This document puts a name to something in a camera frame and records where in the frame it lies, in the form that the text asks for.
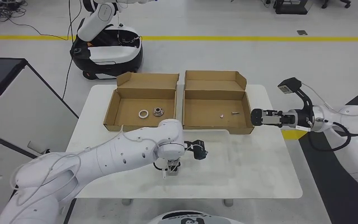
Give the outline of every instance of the open cardboard box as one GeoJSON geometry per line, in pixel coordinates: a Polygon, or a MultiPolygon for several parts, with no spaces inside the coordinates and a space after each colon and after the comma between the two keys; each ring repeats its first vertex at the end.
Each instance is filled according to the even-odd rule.
{"type": "Polygon", "coordinates": [[[239,72],[186,71],[184,129],[226,129],[230,134],[250,134],[253,125],[245,89],[246,79],[239,72]]]}
{"type": "Polygon", "coordinates": [[[179,74],[124,73],[117,77],[103,124],[110,132],[128,132],[142,127],[157,127],[159,122],[176,115],[176,86],[179,74]],[[153,115],[154,108],[164,114],[153,115]],[[141,110],[149,115],[142,119],[141,110]]]}

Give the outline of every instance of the robot logo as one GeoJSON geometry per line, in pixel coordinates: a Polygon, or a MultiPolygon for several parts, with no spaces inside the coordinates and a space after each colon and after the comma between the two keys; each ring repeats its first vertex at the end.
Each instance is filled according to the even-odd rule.
{"type": "Polygon", "coordinates": [[[205,224],[202,218],[196,218],[196,220],[192,220],[191,218],[183,218],[180,224],[205,224]]]}

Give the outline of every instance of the gray floor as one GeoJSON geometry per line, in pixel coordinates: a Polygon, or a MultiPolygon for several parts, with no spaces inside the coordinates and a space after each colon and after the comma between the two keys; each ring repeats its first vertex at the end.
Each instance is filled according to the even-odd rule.
{"type": "MultiPolygon", "coordinates": [[[[26,15],[13,20],[30,24],[42,33],[66,35],[67,0],[28,0],[26,15]]],[[[344,9],[331,0],[327,9],[316,0],[306,16],[276,15],[260,0],[160,0],[129,5],[120,21],[141,35],[209,36],[358,36],[357,4],[344,9]]],[[[71,1],[72,15],[79,2],[71,1]]],[[[80,18],[88,15],[82,11],[80,18]]],[[[79,20],[74,23],[74,30],[79,20]]],[[[0,23],[0,35],[37,35],[30,27],[0,23]]],[[[301,108],[294,95],[276,87],[282,80],[297,77],[314,87],[331,106],[339,108],[358,94],[358,43],[347,42],[252,42],[252,41],[145,41],[143,72],[184,73],[187,69],[240,71],[251,84],[261,84],[275,109],[301,108]]],[[[70,62],[70,41],[0,40],[0,57],[26,58],[50,86],[62,95],[70,62]]],[[[73,64],[65,101],[80,114],[93,85],[115,81],[89,81],[73,64]]],[[[320,103],[309,90],[315,104],[320,103]]],[[[246,224],[330,223],[298,141],[286,141],[299,177],[300,199],[235,200],[231,208],[220,200],[141,200],[129,207],[114,199],[77,200],[69,223],[146,223],[173,209],[197,209],[246,224]]],[[[63,222],[65,212],[59,217],[63,222]]]]}

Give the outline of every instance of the black wheel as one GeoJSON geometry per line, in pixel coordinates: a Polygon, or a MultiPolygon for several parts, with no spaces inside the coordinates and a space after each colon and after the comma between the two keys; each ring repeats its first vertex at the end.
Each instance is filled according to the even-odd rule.
{"type": "Polygon", "coordinates": [[[83,71],[82,75],[84,76],[84,78],[86,78],[88,80],[96,80],[96,79],[98,79],[95,74],[92,74],[92,73],[89,73],[89,72],[83,71]]]}

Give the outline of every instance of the white robotic arm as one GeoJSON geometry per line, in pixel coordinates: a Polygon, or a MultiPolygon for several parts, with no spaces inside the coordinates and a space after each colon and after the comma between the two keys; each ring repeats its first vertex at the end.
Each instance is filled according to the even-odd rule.
{"type": "Polygon", "coordinates": [[[0,215],[1,224],[54,223],[59,208],[87,184],[115,172],[178,160],[185,153],[182,124],[167,119],[157,128],[120,133],[112,140],[77,153],[49,153],[19,167],[19,190],[0,215]]]}
{"type": "Polygon", "coordinates": [[[83,0],[86,10],[92,12],[77,31],[78,37],[83,41],[93,40],[112,20],[115,13],[121,12],[119,3],[145,4],[156,0],[83,0]]]}
{"type": "Polygon", "coordinates": [[[296,78],[289,78],[278,85],[285,94],[297,94],[304,102],[302,109],[292,109],[288,112],[254,109],[251,112],[252,124],[273,125],[280,128],[288,126],[307,132],[323,132],[331,149],[315,145],[311,134],[308,133],[311,147],[321,152],[334,152],[349,174],[357,173],[358,106],[345,106],[340,111],[335,111],[326,102],[324,105],[313,105],[311,99],[300,89],[302,85],[305,84],[296,78]]]}

